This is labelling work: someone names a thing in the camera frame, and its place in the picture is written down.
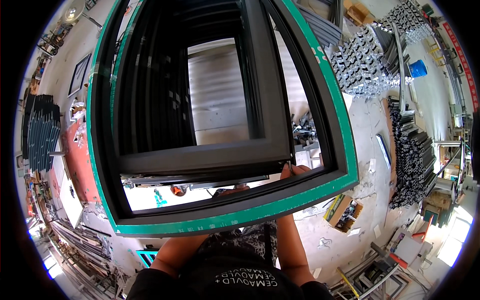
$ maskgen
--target red sign with text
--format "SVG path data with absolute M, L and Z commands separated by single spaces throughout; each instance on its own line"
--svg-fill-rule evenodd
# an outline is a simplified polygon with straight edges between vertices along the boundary
M 479 108 L 479 101 L 477 97 L 477 89 L 475 88 L 475 82 L 473 81 L 473 76 L 472 76 L 472 71 L 470 70 L 470 67 L 468 66 L 467 59 L 465 58 L 465 55 L 463 54 L 462 48 L 460 47 L 460 43 L 458 42 L 452 28 L 450 25 L 445 22 L 443 23 L 443 26 L 445 28 L 445 31 L 447 32 L 448 36 L 452 40 L 453 46 L 455 48 L 455 51 L 458 55 L 458 59 L 460 59 L 460 62 L 462 63 L 463 70 L 465 72 L 465 77 L 468 82 L 468 86 L 470 88 L 470 94 L 472 95 L 472 102 L 473 102 L 473 111 L 477 111 Z

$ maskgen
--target glass pane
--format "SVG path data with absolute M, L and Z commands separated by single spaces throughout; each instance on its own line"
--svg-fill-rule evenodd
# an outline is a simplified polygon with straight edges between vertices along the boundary
M 49 271 L 48 271 L 48 274 L 50 275 L 50 277 L 52 277 L 52 279 L 54 279 L 55 277 L 57 277 L 57 275 L 63 273 L 61 267 L 58 265 L 58 264 L 55 264 Z
M 454 237 L 460 242 L 465 242 L 465 238 L 467 237 L 469 229 L 470 229 L 469 223 L 456 218 L 453 223 L 452 231 L 450 232 L 449 236 Z
M 453 266 L 456 257 L 460 253 L 460 249 L 462 249 L 462 245 L 463 243 L 452 237 L 448 237 L 438 254 L 438 258 L 443 260 L 447 265 Z
M 45 268 L 48 270 L 50 269 L 54 264 L 56 264 L 55 260 L 53 257 L 49 256 L 46 260 L 43 261 L 43 264 L 45 265 Z

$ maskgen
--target person's arm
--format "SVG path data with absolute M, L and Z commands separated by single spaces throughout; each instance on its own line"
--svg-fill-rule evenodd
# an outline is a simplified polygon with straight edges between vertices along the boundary
M 310 170 L 306 166 L 292 166 L 295 175 Z M 280 179 L 290 177 L 290 169 L 285 164 Z M 277 219 L 277 253 L 282 271 L 298 286 L 315 281 L 308 267 L 307 255 L 301 243 L 300 235 L 293 220 L 293 215 Z
M 158 251 L 151 269 L 163 271 L 178 278 L 178 271 L 193 257 L 208 234 L 193 237 L 170 238 Z

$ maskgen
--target black t-shirt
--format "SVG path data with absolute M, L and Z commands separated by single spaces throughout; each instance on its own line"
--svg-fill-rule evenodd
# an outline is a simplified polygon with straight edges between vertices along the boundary
M 238 247 L 209 249 L 180 271 L 179 279 L 156 269 L 138 273 L 128 300 L 140 299 L 295 299 L 330 300 L 325 285 L 298 287 L 255 253 Z

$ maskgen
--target human hand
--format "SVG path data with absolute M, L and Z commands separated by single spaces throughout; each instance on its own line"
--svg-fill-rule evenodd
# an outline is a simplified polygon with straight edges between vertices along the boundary
M 299 175 L 301 173 L 305 173 L 306 171 L 310 171 L 311 169 L 307 166 L 303 166 L 303 165 L 300 165 L 300 166 L 294 166 L 292 165 L 292 171 L 293 171 L 293 174 L 294 175 Z M 283 170 L 282 170 L 282 174 L 280 174 L 280 179 L 285 179 L 285 178 L 288 178 L 290 177 L 292 174 L 290 172 L 290 168 L 288 167 L 288 164 L 286 163 L 284 166 L 283 166 Z
M 233 190 L 227 190 L 227 191 L 224 191 L 222 193 L 220 193 L 218 196 L 225 196 L 225 195 L 230 195 L 230 194 L 233 194 L 235 192 L 241 192 L 241 191 L 245 191 L 245 190 L 248 190 L 250 187 L 249 186 L 245 186 L 243 188 L 237 188 L 237 189 L 233 189 Z

